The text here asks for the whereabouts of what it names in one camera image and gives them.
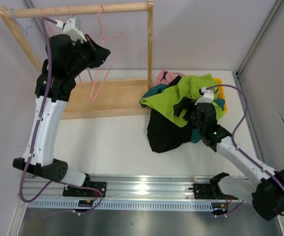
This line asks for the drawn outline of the pink hanger of teal shorts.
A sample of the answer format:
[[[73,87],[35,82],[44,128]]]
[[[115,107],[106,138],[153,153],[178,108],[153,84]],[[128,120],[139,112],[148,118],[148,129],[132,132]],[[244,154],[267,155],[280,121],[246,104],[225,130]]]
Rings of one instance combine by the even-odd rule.
[[[54,7],[54,10],[55,10],[57,19],[60,20],[60,21],[62,21],[61,18],[60,18],[59,12],[58,12],[58,7]]]

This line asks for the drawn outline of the pink hanger of patterned shorts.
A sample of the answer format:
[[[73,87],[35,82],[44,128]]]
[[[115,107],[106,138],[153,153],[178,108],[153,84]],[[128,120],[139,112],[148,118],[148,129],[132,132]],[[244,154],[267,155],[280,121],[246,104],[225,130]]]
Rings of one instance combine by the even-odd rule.
[[[41,11],[41,13],[42,13],[42,16],[45,17],[45,13],[44,13],[44,10],[43,10],[42,7],[40,8],[40,11]],[[46,21],[46,25],[47,25],[47,27],[48,27],[48,30],[49,30],[51,36],[54,36],[54,35],[55,35],[55,31],[54,31],[52,25],[51,25],[48,21]]]

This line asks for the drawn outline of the pink patterned shorts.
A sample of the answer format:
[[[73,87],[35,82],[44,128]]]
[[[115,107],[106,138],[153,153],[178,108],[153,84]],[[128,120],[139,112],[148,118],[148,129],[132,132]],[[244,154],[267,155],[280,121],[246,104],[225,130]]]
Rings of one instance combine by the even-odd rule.
[[[156,85],[169,85],[178,76],[183,77],[185,76],[185,74],[181,72],[171,72],[166,69],[162,69],[159,75],[156,77]]]

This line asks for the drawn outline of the black shorts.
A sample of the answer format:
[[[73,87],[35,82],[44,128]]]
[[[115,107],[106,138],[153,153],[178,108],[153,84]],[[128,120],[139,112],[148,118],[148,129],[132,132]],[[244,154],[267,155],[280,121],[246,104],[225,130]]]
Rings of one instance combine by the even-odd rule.
[[[169,85],[160,84],[147,91],[142,98],[161,93],[168,87],[176,85],[180,76],[176,77]],[[162,114],[151,108],[151,116],[147,127],[147,137],[153,152],[163,153],[178,148],[192,139],[194,125],[187,122],[184,127],[178,127]]]

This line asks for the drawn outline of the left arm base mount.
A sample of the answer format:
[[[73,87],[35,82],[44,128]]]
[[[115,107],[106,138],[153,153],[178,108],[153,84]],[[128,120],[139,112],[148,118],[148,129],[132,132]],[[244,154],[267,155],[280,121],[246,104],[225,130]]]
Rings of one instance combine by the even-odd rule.
[[[93,181],[91,182],[90,188],[99,190],[103,197],[106,195],[107,182]],[[72,186],[67,186],[63,190],[64,197],[81,197],[81,198],[99,198],[100,194],[93,190],[76,188]]]

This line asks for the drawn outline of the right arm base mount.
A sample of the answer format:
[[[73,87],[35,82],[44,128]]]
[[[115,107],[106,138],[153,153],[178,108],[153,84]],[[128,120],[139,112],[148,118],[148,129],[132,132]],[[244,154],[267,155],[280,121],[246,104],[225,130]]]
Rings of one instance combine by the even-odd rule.
[[[197,200],[212,200],[221,199],[222,193],[215,184],[211,183],[194,183],[192,187],[188,188],[192,190],[194,198]]]

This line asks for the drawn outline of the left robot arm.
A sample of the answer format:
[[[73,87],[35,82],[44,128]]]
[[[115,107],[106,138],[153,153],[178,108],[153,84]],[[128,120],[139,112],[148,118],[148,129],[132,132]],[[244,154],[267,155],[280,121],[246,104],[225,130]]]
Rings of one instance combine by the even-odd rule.
[[[100,67],[111,52],[87,34],[84,42],[58,34],[50,37],[49,44],[52,60],[43,62],[36,80],[36,113],[29,143],[23,156],[13,160],[13,167],[53,182],[74,185],[74,191],[84,197],[91,191],[90,175],[55,159],[54,144],[76,77],[87,68]]]

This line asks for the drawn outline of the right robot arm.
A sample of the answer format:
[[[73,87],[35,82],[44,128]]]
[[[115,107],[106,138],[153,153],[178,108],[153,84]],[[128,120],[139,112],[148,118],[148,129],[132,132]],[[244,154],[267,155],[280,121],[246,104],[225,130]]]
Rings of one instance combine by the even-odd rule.
[[[234,196],[251,204],[263,219],[270,221],[284,216],[284,170],[276,171],[255,157],[249,156],[234,142],[233,134],[218,124],[216,110],[211,103],[199,103],[188,97],[173,106],[174,116],[183,118],[198,129],[203,143],[229,160],[248,179],[222,177],[209,186],[214,198]]]

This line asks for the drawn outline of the dark teal shorts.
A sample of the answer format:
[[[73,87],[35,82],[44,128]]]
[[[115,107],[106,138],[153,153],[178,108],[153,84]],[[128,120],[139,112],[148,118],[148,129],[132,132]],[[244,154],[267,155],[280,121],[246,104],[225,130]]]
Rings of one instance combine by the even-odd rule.
[[[201,111],[198,121],[192,123],[194,125],[194,131],[192,133],[192,139],[189,143],[197,143],[203,140],[207,145],[211,145],[214,141],[211,138],[211,134],[219,129],[218,120],[223,116],[222,107],[219,103],[224,103],[224,100],[216,98],[212,103],[199,103],[198,107]]]

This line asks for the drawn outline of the lime green shorts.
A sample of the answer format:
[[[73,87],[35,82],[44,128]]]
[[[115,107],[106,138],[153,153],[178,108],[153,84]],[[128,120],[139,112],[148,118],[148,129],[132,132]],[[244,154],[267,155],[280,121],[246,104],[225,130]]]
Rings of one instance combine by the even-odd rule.
[[[187,122],[181,116],[174,116],[173,106],[178,104],[183,97],[199,99],[201,97],[199,89],[216,84],[211,74],[184,76],[176,85],[166,88],[161,93],[141,98],[140,103],[156,110],[178,127],[184,127]]]

